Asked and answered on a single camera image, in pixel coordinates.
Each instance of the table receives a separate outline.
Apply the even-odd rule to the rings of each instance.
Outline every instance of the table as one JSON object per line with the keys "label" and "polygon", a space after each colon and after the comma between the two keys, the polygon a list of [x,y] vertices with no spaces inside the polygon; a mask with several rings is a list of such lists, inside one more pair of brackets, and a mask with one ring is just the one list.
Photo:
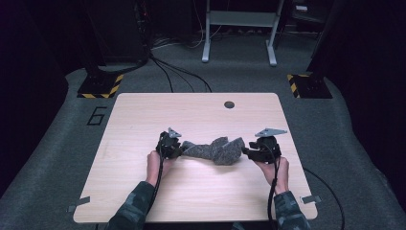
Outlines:
{"label": "table", "polygon": [[[226,108],[233,102],[234,108]],[[103,223],[116,213],[128,194],[146,179],[147,155],[159,134],[171,127],[180,142],[210,144],[227,136],[245,145],[266,127],[287,130],[277,135],[290,162],[290,190],[308,219],[317,216],[279,98],[273,93],[125,93],[112,110],[81,198],[75,222]],[[270,186],[246,155],[232,166],[181,156],[162,180],[148,222],[266,220]]]}
{"label": "table", "polygon": [[203,48],[203,62],[209,62],[210,55],[210,26],[228,25],[228,26],[250,26],[250,27],[269,27],[272,28],[269,40],[265,41],[268,52],[269,64],[277,65],[274,51],[275,34],[281,17],[284,0],[279,0],[276,12],[246,12],[246,11],[211,11],[210,0],[206,2],[206,38]]}

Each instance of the sleeve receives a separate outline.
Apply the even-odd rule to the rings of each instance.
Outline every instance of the sleeve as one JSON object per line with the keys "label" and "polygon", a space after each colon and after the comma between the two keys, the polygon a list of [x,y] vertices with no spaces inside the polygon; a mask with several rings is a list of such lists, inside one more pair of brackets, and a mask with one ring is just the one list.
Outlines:
{"label": "sleeve", "polygon": [[310,224],[296,202],[292,192],[287,191],[274,196],[279,229],[308,230]]}
{"label": "sleeve", "polygon": [[107,230],[142,230],[146,222],[147,211],[152,199],[154,187],[141,181],[128,195],[125,203],[107,223]]}

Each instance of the crumpled gray towel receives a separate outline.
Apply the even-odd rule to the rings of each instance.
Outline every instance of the crumpled gray towel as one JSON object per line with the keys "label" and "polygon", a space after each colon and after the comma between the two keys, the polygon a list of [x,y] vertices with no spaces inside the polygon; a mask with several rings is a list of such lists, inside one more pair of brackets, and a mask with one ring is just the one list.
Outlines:
{"label": "crumpled gray towel", "polygon": [[195,145],[184,141],[181,149],[183,155],[213,160],[216,165],[233,165],[241,156],[241,149],[245,147],[241,137],[229,142],[227,137],[220,137],[209,145]]}

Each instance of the gray floor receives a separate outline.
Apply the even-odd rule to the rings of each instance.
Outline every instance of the gray floor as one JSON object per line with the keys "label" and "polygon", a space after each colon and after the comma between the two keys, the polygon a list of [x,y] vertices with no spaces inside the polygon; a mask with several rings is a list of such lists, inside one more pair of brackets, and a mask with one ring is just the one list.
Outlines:
{"label": "gray floor", "polygon": [[[328,80],[333,99],[295,99],[287,74],[304,74],[315,40],[287,34],[276,52],[278,66],[268,64],[264,36],[223,37],[212,43],[210,63],[200,61],[203,46],[172,45],[153,50],[157,58],[205,79],[214,92],[277,93],[304,167],[320,175],[339,197],[346,229],[406,229],[406,216],[385,177],[351,131],[346,103]],[[63,107],[30,160],[0,200],[0,229],[94,229],[73,222],[66,208],[80,196],[116,98],[78,99],[85,78],[78,70],[66,76],[69,92]],[[185,78],[195,92],[203,83]],[[174,92],[191,92],[171,74]],[[118,93],[170,92],[164,73],[150,61],[124,75]],[[106,106],[100,126],[87,126],[96,106]],[[317,204],[313,229],[340,229],[340,210],[329,190],[306,174]]]}

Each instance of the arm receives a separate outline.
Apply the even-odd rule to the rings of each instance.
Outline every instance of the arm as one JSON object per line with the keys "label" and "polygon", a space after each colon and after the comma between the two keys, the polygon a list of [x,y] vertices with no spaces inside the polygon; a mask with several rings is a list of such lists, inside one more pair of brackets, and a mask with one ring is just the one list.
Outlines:
{"label": "arm", "polygon": [[[164,177],[176,159],[165,159],[162,177]],[[147,157],[147,178],[141,181],[129,194],[125,203],[119,208],[116,215],[107,223],[106,229],[143,229],[147,218],[147,211],[152,200],[159,174],[160,156],[152,151]]]}
{"label": "arm", "polygon": [[[279,158],[278,182],[275,187],[275,213],[279,229],[281,230],[307,230],[310,225],[302,213],[299,205],[288,188],[289,179],[289,162],[286,158]],[[265,164],[263,162],[256,162],[265,175],[266,181],[269,185],[275,177],[275,165]]]}

